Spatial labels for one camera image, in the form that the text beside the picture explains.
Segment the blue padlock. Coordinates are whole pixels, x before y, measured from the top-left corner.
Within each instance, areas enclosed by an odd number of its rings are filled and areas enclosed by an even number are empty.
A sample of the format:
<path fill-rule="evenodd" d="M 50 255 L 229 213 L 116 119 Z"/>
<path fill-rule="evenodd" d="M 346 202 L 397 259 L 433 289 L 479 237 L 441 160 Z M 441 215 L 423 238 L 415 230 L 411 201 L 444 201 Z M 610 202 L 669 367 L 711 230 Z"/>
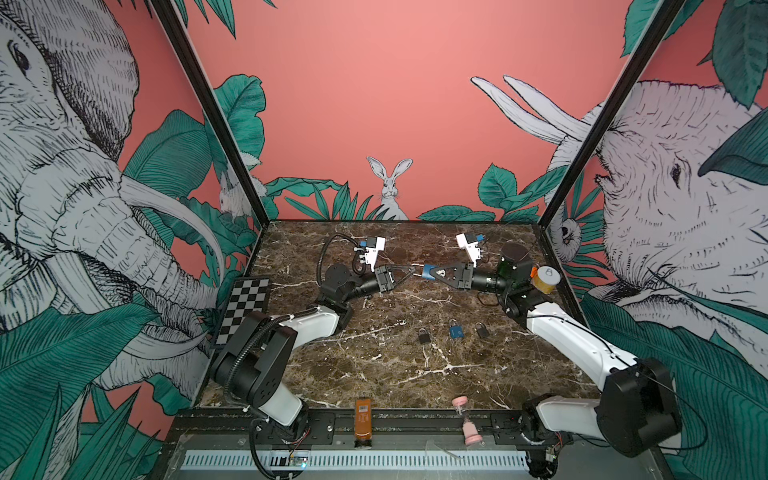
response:
<path fill-rule="evenodd" d="M 435 277 L 432 274 L 433 268 L 434 265 L 431 264 L 414 265 L 414 275 L 425 280 L 434 281 Z"/>
<path fill-rule="evenodd" d="M 452 321 L 449 325 L 449 335 L 452 340 L 460 340 L 465 337 L 464 331 L 461 325 L 456 321 Z"/>

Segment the black padlock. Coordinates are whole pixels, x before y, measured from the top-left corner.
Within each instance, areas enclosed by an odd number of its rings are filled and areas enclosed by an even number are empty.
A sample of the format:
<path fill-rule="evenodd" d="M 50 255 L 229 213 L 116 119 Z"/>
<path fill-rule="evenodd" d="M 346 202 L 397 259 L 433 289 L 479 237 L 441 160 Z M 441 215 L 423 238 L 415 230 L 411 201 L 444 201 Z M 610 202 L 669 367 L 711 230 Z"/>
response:
<path fill-rule="evenodd" d="M 478 323 L 475 325 L 475 331 L 476 331 L 476 333 L 477 333 L 477 336 L 478 336 L 480 339 L 487 339 L 487 338 L 489 338 L 489 337 L 490 337 L 490 332 L 489 332 L 489 330 L 487 329 L 486 325 L 485 325 L 485 324 L 483 324 L 483 323 L 481 323 L 481 322 L 478 322 Z"/>
<path fill-rule="evenodd" d="M 425 328 L 421 328 L 418 330 L 417 339 L 421 345 L 426 345 L 431 343 L 431 335 Z"/>

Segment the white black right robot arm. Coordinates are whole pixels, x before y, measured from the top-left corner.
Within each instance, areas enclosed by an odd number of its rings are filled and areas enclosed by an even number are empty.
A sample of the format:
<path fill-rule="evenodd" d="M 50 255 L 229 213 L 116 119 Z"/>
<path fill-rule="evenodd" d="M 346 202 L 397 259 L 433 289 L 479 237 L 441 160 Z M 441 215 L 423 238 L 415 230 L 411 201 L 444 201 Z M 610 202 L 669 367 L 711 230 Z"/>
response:
<path fill-rule="evenodd" d="M 632 458 L 679 434 L 683 419 L 669 369 L 639 358 L 573 319 L 551 297 L 559 272 L 539 266 L 526 247 L 508 242 L 492 271 L 473 263 L 426 266 L 424 273 L 457 290 L 492 293 L 503 313 L 579 367 L 600 392 L 597 399 L 544 395 L 522 417 L 530 443 L 544 433 L 571 433 L 605 441 Z"/>

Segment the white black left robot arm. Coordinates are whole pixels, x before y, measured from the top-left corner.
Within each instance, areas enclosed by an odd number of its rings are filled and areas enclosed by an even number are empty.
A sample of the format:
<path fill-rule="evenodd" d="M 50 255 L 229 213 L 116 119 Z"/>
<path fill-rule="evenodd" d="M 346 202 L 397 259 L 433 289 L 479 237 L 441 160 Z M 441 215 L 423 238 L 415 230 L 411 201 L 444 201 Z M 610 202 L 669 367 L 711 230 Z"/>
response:
<path fill-rule="evenodd" d="M 383 265 L 356 275 L 345 265 L 332 265 L 320 280 L 315 303 L 306 309 L 276 317 L 253 311 L 243 317 L 215 356 L 210 379 L 228 402 L 298 431 L 306 423 L 306 406 L 283 383 L 293 351 L 342 332 L 352 318 L 353 300 L 393 291 L 414 273 L 413 266 Z"/>

